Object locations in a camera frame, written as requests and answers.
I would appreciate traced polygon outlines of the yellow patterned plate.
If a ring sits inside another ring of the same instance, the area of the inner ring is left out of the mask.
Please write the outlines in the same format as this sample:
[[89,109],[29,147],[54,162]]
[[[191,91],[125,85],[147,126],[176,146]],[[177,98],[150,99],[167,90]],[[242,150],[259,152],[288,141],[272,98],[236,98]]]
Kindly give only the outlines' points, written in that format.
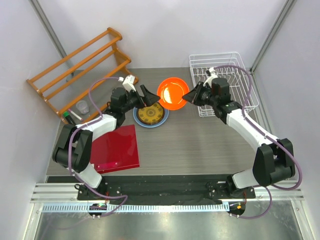
[[139,108],[136,112],[137,119],[146,125],[155,125],[159,123],[165,116],[164,108],[158,103],[152,106]]

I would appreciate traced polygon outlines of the light blue plate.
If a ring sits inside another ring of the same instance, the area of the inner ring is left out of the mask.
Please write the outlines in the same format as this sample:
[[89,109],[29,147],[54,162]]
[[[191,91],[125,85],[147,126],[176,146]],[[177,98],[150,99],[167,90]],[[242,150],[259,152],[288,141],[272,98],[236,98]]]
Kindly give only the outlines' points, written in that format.
[[168,119],[169,117],[169,113],[170,111],[168,109],[164,109],[164,116],[162,118],[162,120],[156,124],[152,124],[152,125],[148,125],[146,123],[143,123],[141,120],[139,120],[138,118],[138,109],[135,107],[133,109],[133,119],[135,120],[135,122],[140,125],[141,127],[144,127],[144,128],[148,128],[148,129],[152,129],[152,128],[156,128],[156,127],[159,127],[161,126],[162,124],[165,123],[165,121]]

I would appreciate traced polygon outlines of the orange plate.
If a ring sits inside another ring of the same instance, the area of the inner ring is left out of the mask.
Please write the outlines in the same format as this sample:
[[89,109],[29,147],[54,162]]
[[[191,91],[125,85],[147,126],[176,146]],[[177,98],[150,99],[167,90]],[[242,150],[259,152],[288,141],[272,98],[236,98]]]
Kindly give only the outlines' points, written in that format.
[[183,96],[189,91],[189,86],[183,79],[169,77],[158,86],[157,95],[160,97],[159,103],[169,111],[180,110],[187,104]]

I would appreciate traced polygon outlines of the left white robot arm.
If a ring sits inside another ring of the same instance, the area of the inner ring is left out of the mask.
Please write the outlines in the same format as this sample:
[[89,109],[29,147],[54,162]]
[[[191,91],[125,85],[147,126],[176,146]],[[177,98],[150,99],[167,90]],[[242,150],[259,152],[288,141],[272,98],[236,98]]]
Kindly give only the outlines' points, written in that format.
[[63,126],[52,153],[52,160],[66,168],[70,175],[83,183],[93,198],[100,200],[120,199],[120,196],[106,196],[107,188],[103,177],[90,163],[92,143],[104,134],[112,132],[123,124],[126,112],[150,107],[160,97],[140,86],[143,95],[134,90],[117,87],[112,90],[110,102],[99,117],[80,125]]

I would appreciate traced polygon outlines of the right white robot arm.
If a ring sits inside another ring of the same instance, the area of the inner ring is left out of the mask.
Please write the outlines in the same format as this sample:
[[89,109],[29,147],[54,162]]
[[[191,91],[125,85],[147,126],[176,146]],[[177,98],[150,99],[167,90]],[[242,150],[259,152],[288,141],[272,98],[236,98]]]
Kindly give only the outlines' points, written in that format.
[[215,116],[256,151],[252,168],[227,177],[225,190],[230,197],[236,198],[250,187],[268,187],[296,174],[292,143],[270,134],[245,113],[242,105],[231,99],[225,78],[199,82],[182,99],[199,107],[212,107]]

